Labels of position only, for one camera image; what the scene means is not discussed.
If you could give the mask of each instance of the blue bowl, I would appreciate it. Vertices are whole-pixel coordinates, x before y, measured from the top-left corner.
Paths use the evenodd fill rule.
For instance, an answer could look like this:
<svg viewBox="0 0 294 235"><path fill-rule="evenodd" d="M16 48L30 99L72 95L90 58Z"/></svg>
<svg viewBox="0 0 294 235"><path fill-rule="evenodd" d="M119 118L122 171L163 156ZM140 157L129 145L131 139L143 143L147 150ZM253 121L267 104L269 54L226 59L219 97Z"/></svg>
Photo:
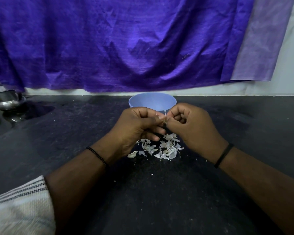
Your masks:
<svg viewBox="0 0 294 235"><path fill-rule="evenodd" d="M143 106L163 114L175 105L176 99L173 96L161 92L145 92L132 96L129 99L130 107Z"/></svg>

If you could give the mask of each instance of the garlic skin pile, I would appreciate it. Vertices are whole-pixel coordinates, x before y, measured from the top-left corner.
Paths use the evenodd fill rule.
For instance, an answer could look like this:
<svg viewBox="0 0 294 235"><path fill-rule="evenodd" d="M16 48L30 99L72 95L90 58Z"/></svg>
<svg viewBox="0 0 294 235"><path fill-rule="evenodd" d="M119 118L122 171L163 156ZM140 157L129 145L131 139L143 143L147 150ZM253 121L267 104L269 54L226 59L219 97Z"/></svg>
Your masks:
<svg viewBox="0 0 294 235"><path fill-rule="evenodd" d="M142 149L143 151L139 151L138 154L139 155L143 155L145 157L147 157L147 155L145 154L145 152L149 153L150 155L153 155L154 152L157 152L154 156L156 158L161 159L167 159L169 161L171 161L171 159L176 157L176 154L179 150L183 150L184 148L182 148L180 146L180 144L178 144L177 142L180 142L180 140L177 139L176 134L166 134L163 136L164 140L160 141L160 148L156 149L156 145L149 145L150 144L150 140L149 139L141 139L138 140L136 143L142 143ZM128 155L128 158L134 158L137 154L137 151L132 152L131 154Z"/></svg>

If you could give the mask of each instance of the black wristband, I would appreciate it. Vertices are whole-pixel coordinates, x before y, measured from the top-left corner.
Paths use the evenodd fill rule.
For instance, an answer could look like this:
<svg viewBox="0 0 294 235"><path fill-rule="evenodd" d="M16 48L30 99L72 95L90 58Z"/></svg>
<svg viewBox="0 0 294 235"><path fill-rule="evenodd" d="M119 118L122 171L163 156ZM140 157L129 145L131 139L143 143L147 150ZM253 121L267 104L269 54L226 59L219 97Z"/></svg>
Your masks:
<svg viewBox="0 0 294 235"><path fill-rule="evenodd" d="M106 169L109 169L109 165L108 163L106 163L105 159L103 159L94 149L92 149L91 147L86 147L89 151L91 151L93 154L95 154L97 156L97 158L99 158L103 164L106 166Z"/></svg>
<svg viewBox="0 0 294 235"><path fill-rule="evenodd" d="M234 145L229 143L229 145L226 147L226 149L223 151L223 154L221 155L221 157L218 159L218 161L216 162L216 164L214 165L215 168L218 168L218 166L220 165L220 163L222 162L222 160L225 158L225 156L229 153L229 151L232 149Z"/></svg>

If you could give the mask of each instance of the purple cloth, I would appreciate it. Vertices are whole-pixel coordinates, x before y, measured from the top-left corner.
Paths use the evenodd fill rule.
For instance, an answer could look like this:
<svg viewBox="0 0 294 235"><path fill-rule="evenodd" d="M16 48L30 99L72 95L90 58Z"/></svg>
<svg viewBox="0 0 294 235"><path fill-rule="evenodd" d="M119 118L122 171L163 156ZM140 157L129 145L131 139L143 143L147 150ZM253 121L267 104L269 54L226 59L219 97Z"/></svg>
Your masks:
<svg viewBox="0 0 294 235"><path fill-rule="evenodd" d="M0 0L0 81L87 91L228 82L254 0Z"/></svg>
<svg viewBox="0 0 294 235"><path fill-rule="evenodd" d="M231 80L271 80L293 4L255 0Z"/></svg>

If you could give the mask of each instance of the shirt sleeve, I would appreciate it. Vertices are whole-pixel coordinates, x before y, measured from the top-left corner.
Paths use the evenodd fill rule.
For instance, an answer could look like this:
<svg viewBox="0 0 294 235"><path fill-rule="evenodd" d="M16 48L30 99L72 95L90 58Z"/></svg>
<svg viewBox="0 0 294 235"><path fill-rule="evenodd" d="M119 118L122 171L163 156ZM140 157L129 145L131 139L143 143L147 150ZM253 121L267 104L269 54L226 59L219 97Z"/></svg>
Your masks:
<svg viewBox="0 0 294 235"><path fill-rule="evenodd" d="M43 176L0 195L0 234L54 233L54 210Z"/></svg>

